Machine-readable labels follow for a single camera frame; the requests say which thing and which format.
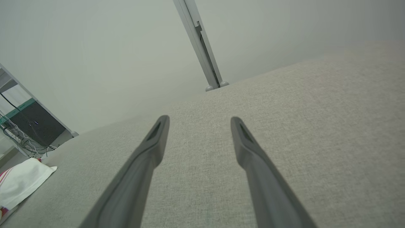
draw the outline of white towel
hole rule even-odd
[[[56,169],[56,166],[49,167],[35,158],[30,158],[4,171],[0,175],[0,208],[2,208],[4,215],[0,219],[0,224]]]

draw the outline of gray fabric cushion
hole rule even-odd
[[[4,227],[77,227],[161,114],[143,227],[255,227],[230,118],[241,117],[319,227],[403,227],[405,44],[359,46],[74,138]]]

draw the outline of teal stripe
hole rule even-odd
[[[20,106],[18,106],[18,109],[23,110],[24,108],[30,106],[32,103],[34,103],[35,100],[34,98],[29,99],[28,101],[22,103]],[[15,116],[19,111],[17,109],[14,109],[13,111],[9,112],[6,114],[7,118],[12,118]],[[7,119],[5,117],[0,118],[0,124],[4,123]]]

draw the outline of red stripe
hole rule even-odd
[[[5,174],[4,174],[4,176],[1,178],[1,180],[0,180],[0,184],[1,184],[1,182],[3,181],[3,179],[7,176],[7,174],[10,172],[10,170],[12,170],[14,167],[12,167],[12,168],[9,168],[9,169],[7,169],[5,172]]]

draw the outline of gray plastic arm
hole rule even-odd
[[[231,119],[236,158],[246,171],[259,228],[316,227],[243,121]]]
[[[161,116],[81,224],[81,228],[140,227],[154,168],[163,159],[169,117]]]

